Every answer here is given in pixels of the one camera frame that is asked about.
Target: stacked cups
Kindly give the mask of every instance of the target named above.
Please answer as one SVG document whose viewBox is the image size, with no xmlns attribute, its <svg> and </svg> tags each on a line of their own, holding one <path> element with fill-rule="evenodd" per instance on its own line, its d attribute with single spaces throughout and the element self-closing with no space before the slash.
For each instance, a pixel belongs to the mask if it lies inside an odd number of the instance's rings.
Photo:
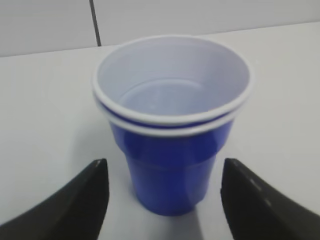
<svg viewBox="0 0 320 240">
<path fill-rule="evenodd" d="M 94 98 L 147 209 L 177 216 L 204 198 L 216 154 L 252 86 L 242 57 L 191 36 L 136 40 L 99 64 Z"/>
</svg>

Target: table surface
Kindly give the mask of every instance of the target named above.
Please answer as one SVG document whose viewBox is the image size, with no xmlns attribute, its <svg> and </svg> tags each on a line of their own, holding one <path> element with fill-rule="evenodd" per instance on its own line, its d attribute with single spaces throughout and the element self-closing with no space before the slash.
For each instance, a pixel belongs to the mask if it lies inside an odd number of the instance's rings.
<svg viewBox="0 0 320 240">
<path fill-rule="evenodd" d="M 115 46 L 0 58 L 0 224 L 107 158 L 110 201 L 99 239 L 231 240 L 220 185 L 223 159 L 241 160 L 320 214 L 320 22 L 203 38 L 242 53 L 256 85 L 195 211 L 159 216 L 137 201 L 122 152 L 94 104 L 93 69 Z"/>
</svg>

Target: plastic cup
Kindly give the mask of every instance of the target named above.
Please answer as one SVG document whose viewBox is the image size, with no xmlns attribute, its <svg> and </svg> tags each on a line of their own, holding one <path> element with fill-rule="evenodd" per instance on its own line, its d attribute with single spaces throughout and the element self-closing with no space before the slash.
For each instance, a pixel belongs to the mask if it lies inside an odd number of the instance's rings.
<svg viewBox="0 0 320 240">
<path fill-rule="evenodd" d="M 196 37 L 137 40 L 100 63 L 94 96 L 147 209 L 177 216 L 204 198 L 216 154 L 252 85 L 243 58 Z"/>
</svg>

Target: white wall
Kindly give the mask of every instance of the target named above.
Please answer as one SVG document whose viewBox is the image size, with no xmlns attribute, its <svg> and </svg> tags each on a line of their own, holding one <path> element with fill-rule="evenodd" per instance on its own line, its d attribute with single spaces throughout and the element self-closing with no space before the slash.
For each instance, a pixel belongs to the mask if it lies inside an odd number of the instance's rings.
<svg viewBox="0 0 320 240">
<path fill-rule="evenodd" d="M 320 0 L 94 0 L 102 45 L 320 20 Z"/>
<path fill-rule="evenodd" d="M 320 21 L 320 0 L 93 0 L 102 45 Z M 0 0 L 0 57 L 96 47 L 89 0 Z"/>
<path fill-rule="evenodd" d="M 0 0 L 0 57 L 95 46 L 89 0 Z"/>
</svg>

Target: white rim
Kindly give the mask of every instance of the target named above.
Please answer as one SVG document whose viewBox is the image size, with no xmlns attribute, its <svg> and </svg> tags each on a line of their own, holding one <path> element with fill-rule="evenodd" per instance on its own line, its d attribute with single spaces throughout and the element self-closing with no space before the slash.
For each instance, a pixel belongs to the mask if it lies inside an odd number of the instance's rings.
<svg viewBox="0 0 320 240">
<path fill-rule="evenodd" d="M 156 129 L 156 128 L 150 128 L 150 127 L 137 126 L 114 116 L 113 114 L 106 111 L 105 109 L 102 109 L 102 112 L 107 116 L 110 122 L 112 122 L 113 124 L 117 125 L 120 128 L 128 130 L 129 132 L 146 135 L 146 136 L 153 136 L 153 137 L 172 138 L 172 137 L 197 135 L 197 134 L 201 134 L 201 133 L 216 129 L 218 127 L 221 127 L 222 125 L 232 121 L 239 114 L 242 108 L 243 107 L 240 107 L 239 109 L 231 112 L 226 116 L 219 118 L 216 121 L 212 121 L 209 123 L 192 126 L 192 127 L 179 128 L 179 129 Z"/>
<path fill-rule="evenodd" d="M 118 103 L 111 100 L 107 95 L 104 94 L 104 92 L 101 90 L 99 83 L 98 83 L 98 72 L 100 70 L 100 67 L 103 65 L 104 61 L 110 56 L 111 54 L 115 53 L 117 50 L 129 46 L 134 43 L 143 42 L 151 39 L 159 39 L 159 38 L 168 38 L 168 37 L 175 37 L 175 38 L 189 38 L 189 39 L 197 39 L 204 42 L 214 43 L 217 45 L 220 45 L 226 49 L 228 49 L 231 52 L 234 52 L 247 66 L 248 72 L 249 72 L 249 80 L 248 85 L 246 86 L 245 90 L 234 100 L 231 102 L 201 113 L 195 113 L 195 114 L 187 114 L 187 115 L 178 115 L 178 116 L 163 116 L 163 115 L 151 115 L 146 113 L 137 112 L 131 109 L 128 109 L 126 107 L 123 107 L 119 105 Z M 233 50 L 229 46 L 226 46 L 221 43 L 217 43 L 211 40 L 203 39 L 201 37 L 196 36 L 188 36 L 188 35 L 164 35 L 164 36 L 151 36 L 151 37 L 145 37 L 140 38 L 134 41 L 130 41 L 128 43 L 122 44 L 118 46 L 115 50 L 113 50 L 111 53 L 109 53 L 97 66 L 93 73 L 93 91 L 95 92 L 97 98 L 108 108 L 110 108 L 115 113 L 121 115 L 122 117 L 141 122 L 141 123 L 150 123 L 150 124 L 157 124 L 157 125 L 183 125 L 187 123 L 192 122 L 202 122 L 210 119 L 214 119 L 215 117 L 218 117 L 220 115 L 223 115 L 225 113 L 228 113 L 234 109 L 236 109 L 239 105 L 241 105 L 250 95 L 253 85 L 254 85 L 254 76 L 252 67 L 249 64 L 249 62 L 237 51 Z"/>
</svg>

